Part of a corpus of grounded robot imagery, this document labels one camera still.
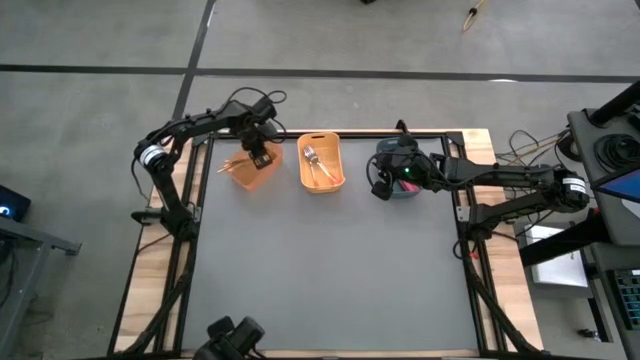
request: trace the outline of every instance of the desk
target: desk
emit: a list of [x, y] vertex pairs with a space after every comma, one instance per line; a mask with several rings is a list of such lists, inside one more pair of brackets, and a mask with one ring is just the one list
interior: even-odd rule
[[[22, 318], [33, 300], [49, 253], [52, 249], [60, 249], [67, 255], [75, 256], [81, 245], [1, 216], [0, 240], [13, 243], [13, 254], [7, 259], [8, 264], [2, 264], [1, 270], [8, 273], [11, 271], [10, 267], [14, 266], [13, 261], [16, 261], [13, 284], [6, 295], [4, 305], [0, 308], [0, 359], [6, 359], [13, 350]], [[2, 279], [6, 279], [7, 276], [9, 275], [2, 273]]]
[[[316, 130], [290, 130], [290, 133], [313, 132]], [[412, 130], [412, 133], [420, 132], [443, 132], [447, 130]], [[467, 158], [482, 164], [492, 164], [495, 162], [489, 132], [486, 129], [463, 129], [451, 130], [461, 131], [464, 135], [465, 151]], [[388, 130], [370, 130], [367, 132], [388, 132]], [[191, 146], [185, 146], [182, 158], [176, 164], [174, 179], [178, 188], [185, 185], [185, 179], [192, 180], [192, 186], [188, 189], [187, 194], [191, 194], [192, 198], [202, 195], [204, 188], [200, 187], [200, 176], [202, 174], [207, 157], [203, 147], [195, 148], [197, 154], [192, 155], [189, 150], [194, 149]], [[188, 171], [187, 164], [190, 158], [194, 158], [196, 162], [195, 170]], [[505, 201], [504, 192], [501, 188], [476, 187], [474, 189], [476, 200], [479, 203], [497, 204]], [[151, 206], [159, 206], [160, 199], [154, 192], [152, 194]], [[497, 230], [513, 234], [511, 227], [501, 225]], [[142, 231], [139, 246], [157, 239], [165, 234], [165, 231], [159, 225], [145, 227]], [[176, 245], [172, 244], [171, 239], [166, 239], [151, 248], [146, 249], [139, 254], [132, 266], [130, 281], [123, 297], [121, 312], [119, 314], [114, 334], [112, 338], [111, 351], [123, 350], [128, 347], [140, 332], [145, 328], [149, 320], [162, 301], [165, 281], [167, 278], [167, 269], [169, 268], [171, 249]], [[183, 250], [187, 244], [178, 244]], [[497, 293], [498, 302], [505, 310], [506, 314], [518, 328], [518, 330], [526, 337], [526, 339], [534, 346], [542, 348], [542, 341], [538, 330], [533, 305], [529, 296], [524, 270], [520, 263], [518, 247], [512, 240], [494, 237], [487, 242], [487, 253], [491, 265], [491, 273], [494, 286]], [[178, 263], [179, 269], [184, 265], [183, 255], [186, 251], [181, 251], [181, 259]], [[169, 326], [165, 334], [164, 346], [160, 349], [171, 349], [173, 347], [174, 334], [177, 322], [177, 308], [169, 319]], [[481, 305], [481, 313], [483, 325], [487, 334], [489, 348], [496, 348], [496, 339], [491, 336], [493, 334], [491, 321], [486, 308]], [[420, 351], [420, 352], [368, 352], [359, 354], [347, 354], [346, 356], [385, 356], [385, 357], [407, 357], [407, 356], [471, 356], [476, 354], [475, 350], [447, 350], [447, 351]], [[335, 354], [316, 352], [287, 352], [287, 353], [267, 353], [267, 356], [330, 356]]]
[[[640, 141], [640, 133], [624, 119], [614, 119], [606, 128], [593, 126], [582, 111], [568, 115], [571, 134], [578, 147], [589, 181], [596, 181], [607, 175], [596, 160], [593, 146], [602, 136], [628, 134]], [[619, 198], [594, 193], [600, 213], [545, 240], [526, 246], [520, 250], [525, 266], [539, 264], [554, 257], [590, 246], [595, 263], [588, 266], [590, 280], [600, 278], [623, 346], [629, 358], [640, 358], [640, 332], [626, 329], [621, 314], [615, 306], [615, 294], [609, 284], [606, 272], [640, 268], [640, 237], [635, 229], [640, 228], [640, 218], [622, 204]], [[598, 332], [603, 339], [610, 339], [606, 319], [601, 309], [593, 310]]]
[[[640, 141], [640, 133], [623, 119], [614, 119], [601, 129], [591, 125], [582, 111], [568, 115], [571, 134], [575, 139], [589, 181], [607, 175], [593, 152], [594, 143], [609, 134], [628, 134]], [[640, 246], [640, 237], [629, 229], [640, 228], [640, 218], [631, 213], [614, 196], [595, 192], [600, 213], [544, 241], [520, 250], [524, 266], [531, 266], [579, 250], [595, 242], [611, 242], [621, 246]]]

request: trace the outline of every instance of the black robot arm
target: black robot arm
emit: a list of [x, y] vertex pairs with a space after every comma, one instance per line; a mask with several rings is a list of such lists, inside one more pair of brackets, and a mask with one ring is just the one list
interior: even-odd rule
[[479, 204], [459, 209], [466, 222], [465, 238], [491, 238], [502, 221], [517, 219], [544, 210], [572, 213], [589, 203], [584, 180], [564, 167], [478, 165], [439, 154], [425, 155], [411, 135], [402, 135], [398, 148], [375, 154], [369, 164], [378, 169], [381, 181], [371, 192], [383, 200], [390, 198], [396, 181], [406, 181], [434, 192], [457, 191], [471, 185], [517, 187], [533, 190], [530, 194], [497, 205]]
[[[171, 120], [138, 142], [134, 158], [147, 170], [160, 195], [163, 206], [156, 215], [169, 233], [175, 238], [188, 239], [197, 232], [194, 215], [180, 200], [171, 177], [185, 143], [198, 135], [229, 129], [231, 135], [240, 139], [256, 168], [261, 169], [272, 162], [264, 144], [277, 134], [268, 122], [276, 115], [274, 102], [267, 94], [253, 106], [230, 99], [216, 111], [207, 109], [202, 114], [187, 114], [182, 119]], [[167, 152], [163, 145], [169, 141], [172, 141], [171, 148]], [[142, 222], [141, 214], [148, 213], [136, 212], [132, 217]]]

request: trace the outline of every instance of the gray floor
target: gray floor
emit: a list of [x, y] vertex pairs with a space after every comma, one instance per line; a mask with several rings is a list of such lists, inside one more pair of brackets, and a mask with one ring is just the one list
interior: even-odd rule
[[[0, 64], [186, 67], [204, 4], [5, 0]], [[219, 0], [199, 66], [640, 73], [640, 11], [632, 0], [492, 0], [461, 36], [471, 5]], [[25, 327], [22, 352], [45, 351], [52, 359], [104, 354], [139, 233], [129, 213], [143, 205], [128, 174], [131, 152], [169, 118], [181, 82], [182, 76], [0, 73], [0, 183], [34, 200], [30, 224], [84, 243], [79, 257], [53, 259], [34, 308], [54, 317]], [[516, 129], [556, 133], [568, 111], [600, 106], [626, 87], [197, 77], [186, 109], [218, 106], [241, 85], [286, 90], [279, 119], [290, 128], [391, 127], [403, 118], [411, 127], [489, 128], [496, 151], [507, 150]], [[556, 162], [553, 154], [541, 160]], [[621, 358], [619, 342], [575, 335], [592, 321], [586, 301], [534, 297], [534, 306], [548, 350]]]

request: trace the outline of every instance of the metal fork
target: metal fork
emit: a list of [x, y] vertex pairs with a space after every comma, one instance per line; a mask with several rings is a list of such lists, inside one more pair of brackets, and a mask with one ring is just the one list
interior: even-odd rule
[[338, 180], [336, 180], [336, 178], [333, 177], [333, 175], [331, 175], [329, 170], [327, 170], [327, 168], [318, 158], [318, 154], [316, 154], [316, 151], [313, 150], [311, 146], [305, 145], [304, 148], [302, 148], [302, 151], [304, 152], [304, 157], [306, 157], [307, 160], [309, 160], [309, 163], [311, 165], [311, 174], [313, 175], [314, 179], [315, 179], [315, 173], [313, 172], [313, 165], [318, 165], [318, 167], [320, 167], [322, 172], [324, 172], [325, 175], [327, 175], [327, 177], [329, 178], [329, 180], [331, 180], [331, 183], [333, 185], [336, 185], [338, 183]]

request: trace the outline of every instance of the orange plastic container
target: orange plastic container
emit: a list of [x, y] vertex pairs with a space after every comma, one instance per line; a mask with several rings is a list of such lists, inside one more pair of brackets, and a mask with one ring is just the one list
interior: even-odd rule
[[[317, 186], [313, 182], [311, 164], [304, 156], [303, 148], [309, 145], [315, 150], [318, 159], [333, 175], [337, 183], [333, 184], [318, 165], [313, 165], [316, 174]], [[336, 133], [310, 133], [298, 138], [298, 160], [300, 162], [300, 182], [307, 191], [314, 194], [329, 193], [340, 190], [345, 178], [342, 172], [342, 160], [340, 159], [340, 137]]]
[[[258, 186], [262, 185], [265, 180], [273, 175], [280, 164], [282, 164], [282, 146], [278, 144], [267, 143], [265, 144], [265, 147], [267, 148], [267, 152], [273, 160], [271, 165], [258, 170], [253, 164], [253, 161], [247, 161], [229, 171], [229, 175], [231, 176], [231, 178], [247, 191], [253, 191], [257, 189]], [[242, 150], [233, 154], [233, 156], [229, 160], [234, 161], [248, 158], [249, 154], [246, 151]]]

